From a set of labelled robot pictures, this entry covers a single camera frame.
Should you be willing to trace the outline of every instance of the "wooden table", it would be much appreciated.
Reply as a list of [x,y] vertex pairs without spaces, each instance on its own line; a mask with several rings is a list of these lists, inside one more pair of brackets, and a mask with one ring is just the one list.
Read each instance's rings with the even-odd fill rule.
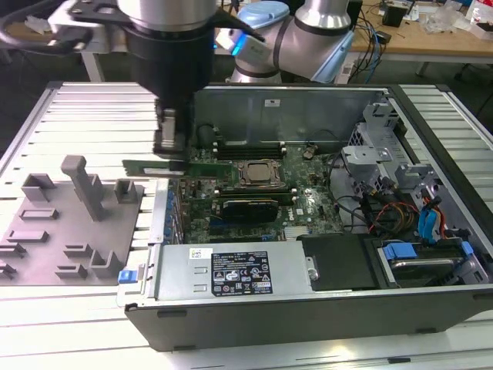
[[[382,25],[382,17],[377,14],[378,0],[364,0],[363,12],[376,31],[392,35],[382,59],[423,62],[418,74],[422,74],[429,62],[453,63],[493,63],[493,42],[478,39],[470,32],[457,29],[456,32],[427,34],[419,22],[402,21],[401,27]],[[363,29],[356,29],[353,46],[348,53],[337,83],[347,83],[348,74],[355,61],[363,56],[368,46],[368,38]]]

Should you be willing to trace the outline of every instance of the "barcode sticker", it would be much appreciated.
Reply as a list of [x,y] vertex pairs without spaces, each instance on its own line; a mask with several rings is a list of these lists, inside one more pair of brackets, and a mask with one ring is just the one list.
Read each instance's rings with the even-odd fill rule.
[[190,260],[209,260],[212,248],[190,248]]
[[277,108],[280,106],[280,99],[265,99],[264,106]]
[[342,75],[350,75],[351,71],[353,70],[353,65],[351,66],[343,66],[342,67]]

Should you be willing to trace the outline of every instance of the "warning label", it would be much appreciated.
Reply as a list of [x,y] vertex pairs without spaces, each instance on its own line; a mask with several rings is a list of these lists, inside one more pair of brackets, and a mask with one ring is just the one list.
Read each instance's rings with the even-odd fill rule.
[[273,292],[267,252],[213,253],[211,263],[216,297]]

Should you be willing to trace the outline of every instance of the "blue connector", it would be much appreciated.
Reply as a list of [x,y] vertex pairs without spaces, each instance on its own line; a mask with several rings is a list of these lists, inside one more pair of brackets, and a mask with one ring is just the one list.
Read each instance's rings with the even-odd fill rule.
[[435,210],[423,208],[419,213],[418,234],[429,244],[435,244],[437,241],[433,238],[434,225],[437,222],[438,214]]
[[384,254],[388,260],[416,258],[418,256],[411,243],[390,243],[384,247]]
[[247,40],[247,35],[242,33],[241,36],[238,38],[238,41],[236,42],[233,51],[231,52],[232,56],[237,56],[238,53],[241,52],[241,49],[245,45],[246,40]]
[[137,271],[121,270],[118,274],[118,284],[133,284],[138,281]]
[[462,242],[462,250],[467,256],[470,256],[471,254],[475,253],[468,241]]

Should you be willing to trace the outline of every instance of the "white label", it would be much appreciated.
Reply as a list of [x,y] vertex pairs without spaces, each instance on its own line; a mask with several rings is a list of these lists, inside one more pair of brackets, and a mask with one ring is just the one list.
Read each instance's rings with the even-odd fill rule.
[[190,248],[190,260],[210,260],[212,248]]
[[280,107],[280,99],[265,99],[264,105],[271,108],[278,108]]
[[346,64],[345,66],[342,67],[342,76],[350,76],[351,71],[353,70],[353,63],[351,64]]
[[144,168],[146,175],[169,175],[169,176],[182,176],[183,171],[170,171],[166,168]]
[[270,283],[267,283],[267,282],[252,283],[252,287],[254,287],[254,288],[268,288],[268,287],[270,287]]

